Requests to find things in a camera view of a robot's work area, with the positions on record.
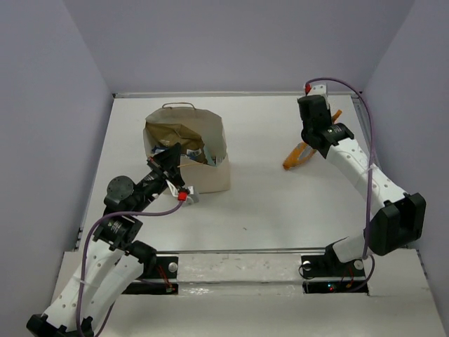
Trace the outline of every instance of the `bag handle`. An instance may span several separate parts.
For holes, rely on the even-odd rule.
[[[162,109],[165,109],[167,107],[167,105],[172,105],[172,104],[187,104],[187,105],[191,105],[195,110],[195,106],[189,102],[172,102],[172,103],[166,103],[164,105],[162,105]]]

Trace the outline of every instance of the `white wall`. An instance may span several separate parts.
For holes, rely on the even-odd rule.
[[[427,200],[419,247],[447,332],[448,32],[449,2],[417,0],[366,88],[382,168],[407,191],[421,192]]]
[[[112,97],[60,0],[0,2],[0,335],[23,337],[74,245]]]
[[[65,0],[113,92],[364,87],[413,0]]]

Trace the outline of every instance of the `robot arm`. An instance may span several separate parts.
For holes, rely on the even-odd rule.
[[[383,256],[420,238],[426,202],[419,194],[408,194],[373,165],[342,123],[332,124],[326,86],[315,86],[298,99],[303,123],[303,141],[334,164],[366,199],[368,169],[373,170],[373,186],[368,255]],[[365,232],[346,237],[326,247],[322,259],[312,268],[332,270],[334,267],[361,258]]]
[[[152,171],[135,184],[125,176],[111,180],[105,197],[105,215],[120,211],[140,212],[153,202],[170,183],[182,197],[179,171],[181,146],[155,155],[148,161]],[[132,216],[113,216],[102,221],[93,232],[86,255],[86,277],[81,281],[78,267],[58,298],[42,315],[33,315],[27,328],[36,337],[79,337],[76,316],[81,318],[85,337],[92,337],[109,307],[125,288],[156,264],[156,250],[134,241],[142,223]],[[79,308],[80,282],[83,300]]]

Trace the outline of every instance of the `purple cable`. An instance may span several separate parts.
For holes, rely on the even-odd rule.
[[[366,108],[366,114],[368,115],[368,121],[370,124],[370,154],[369,154],[369,160],[368,160],[368,168],[370,168],[374,163],[374,128],[373,128],[373,122],[371,118],[371,111],[368,107],[368,104],[363,99],[362,95],[351,85],[348,84],[345,81],[342,81],[341,79],[335,79],[333,77],[317,77],[315,79],[310,79],[306,82],[307,84],[310,84],[311,82],[317,82],[317,81],[333,81],[340,84],[343,84],[347,88],[351,89],[355,94],[360,98],[360,101],[365,105]],[[370,242],[370,218],[371,218],[371,199],[373,195],[373,170],[368,169],[368,191],[366,192],[366,225],[365,225],[365,245],[363,246],[363,254],[362,258],[366,259],[366,253],[368,251],[368,244]]]
[[[164,283],[151,282],[151,281],[147,281],[146,279],[138,279],[138,281],[143,284],[148,284],[149,286],[161,286],[161,285],[165,286]]]
[[[109,307],[109,309],[106,313],[105,319],[103,320],[103,323],[101,324],[100,330],[98,330],[97,334],[94,335],[94,337],[98,337],[103,332],[103,330],[106,326],[107,320],[109,319],[109,316],[111,315],[112,308],[114,307],[114,304],[115,304],[115,302],[112,303],[112,305]]]
[[[91,230],[89,230],[87,237],[86,237],[86,243],[84,244],[83,248],[83,255],[81,257],[81,276],[80,276],[80,282],[79,282],[79,292],[78,292],[78,305],[76,306],[76,330],[78,331],[79,337],[86,337],[83,333],[83,330],[81,329],[81,302],[83,300],[83,292],[84,292],[84,279],[86,278],[86,260],[87,260],[87,250],[89,247],[89,242],[91,240],[91,237],[93,235],[93,232],[95,229],[105,220],[108,220],[110,218],[113,218],[114,216],[167,216],[171,213],[175,213],[180,207],[182,206],[183,201],[180,201],[179,204],[174,207],[173,209],[170,209],[168,211],[164,212],[158,212],[158,213],[146,213],[146,212],[132,212],[132,211],[124,211],[124,212],[115,212],[106,214],[105,216],[98,219],[92,226]],[[109,308],[108,314],[103,322],[102,328],[99,332],[104,328],[106,325],[107,318],[109,318],[109,315],[112,311],[112,306]]]

